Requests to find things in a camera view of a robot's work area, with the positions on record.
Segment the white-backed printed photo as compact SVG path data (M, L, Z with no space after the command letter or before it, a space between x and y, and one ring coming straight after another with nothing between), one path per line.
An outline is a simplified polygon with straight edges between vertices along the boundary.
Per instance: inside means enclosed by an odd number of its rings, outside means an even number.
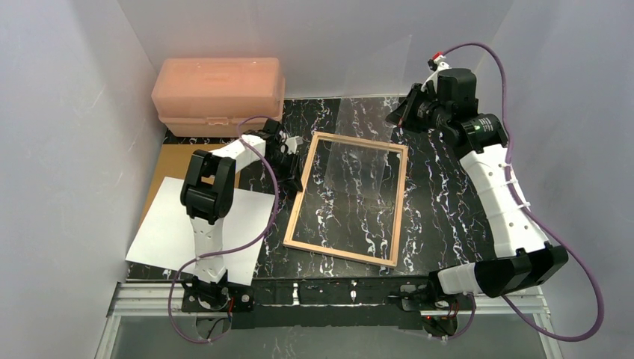
M254 239L268 225L274 195L236 189L228 215L211 226L176 204L180 184L181 179L164 179L126 260L172 270L186 263L184 272L206 282L227 276L249 286L262 246Z

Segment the light wooden picture frame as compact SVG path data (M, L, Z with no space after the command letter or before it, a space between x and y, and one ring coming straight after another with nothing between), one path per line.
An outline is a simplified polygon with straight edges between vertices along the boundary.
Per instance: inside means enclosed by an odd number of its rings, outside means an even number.
M408 154L403 144L315 132L283 244L396 267Z

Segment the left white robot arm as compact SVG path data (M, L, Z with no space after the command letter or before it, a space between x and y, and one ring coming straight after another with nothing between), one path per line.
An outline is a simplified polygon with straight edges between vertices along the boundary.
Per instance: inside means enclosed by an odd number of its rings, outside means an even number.
M271 230L279 211L282 188L298 193L301 182L298 148L304 142L291 136L281 122L265 117L262 129L243 132L243 120L236 127L237 138L220 149L195 150L180 192L194 232L195 257L186 262L194 276L206 283L219 284L228 278L225 257L259 245ZM257 236L238 247L224 248L224 218L234 200L236 174L254 162L261 162L274 186L274 200L268 222Z

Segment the brown cardboard backing board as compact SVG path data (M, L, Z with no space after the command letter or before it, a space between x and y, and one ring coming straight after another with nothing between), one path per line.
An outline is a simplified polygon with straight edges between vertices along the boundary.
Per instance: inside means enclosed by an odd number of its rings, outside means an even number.
M146 203L141 213L143 222L156 195L167 177L183 180L176 188L176 204L189 215L202 215L209 220L211 214L226 215L238 187L238 163L230 164L213 155L220 144L164 144L161 147Z

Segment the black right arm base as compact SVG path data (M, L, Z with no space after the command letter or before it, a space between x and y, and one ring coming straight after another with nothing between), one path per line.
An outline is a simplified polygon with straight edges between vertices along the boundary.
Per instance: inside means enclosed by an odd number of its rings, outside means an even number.
M399 287L395 297L405 311L440 311L448 316L457 315L461 310L470 311L473 303L467 295L439 294L436 289L423 284L405 284Z

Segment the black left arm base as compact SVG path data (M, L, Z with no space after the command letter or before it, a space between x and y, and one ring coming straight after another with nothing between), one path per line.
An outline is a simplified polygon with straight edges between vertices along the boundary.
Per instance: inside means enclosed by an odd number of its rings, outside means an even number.
M207 283L197 277L181 283L184 289L184 313L245 313L254 308L255 292L251 286L229 283Z

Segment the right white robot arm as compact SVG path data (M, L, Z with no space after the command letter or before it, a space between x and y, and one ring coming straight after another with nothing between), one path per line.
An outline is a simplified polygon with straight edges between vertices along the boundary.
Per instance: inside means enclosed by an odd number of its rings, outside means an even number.
M527 215L529 203L506 159L508 135L494 114L478 111L477 79L466 68L438 68L386 120L415 133L437 130L452 148L475 186L493 236L495 259L433 271L425 285L428 298L459 294L490 298L539 286L569 260Z

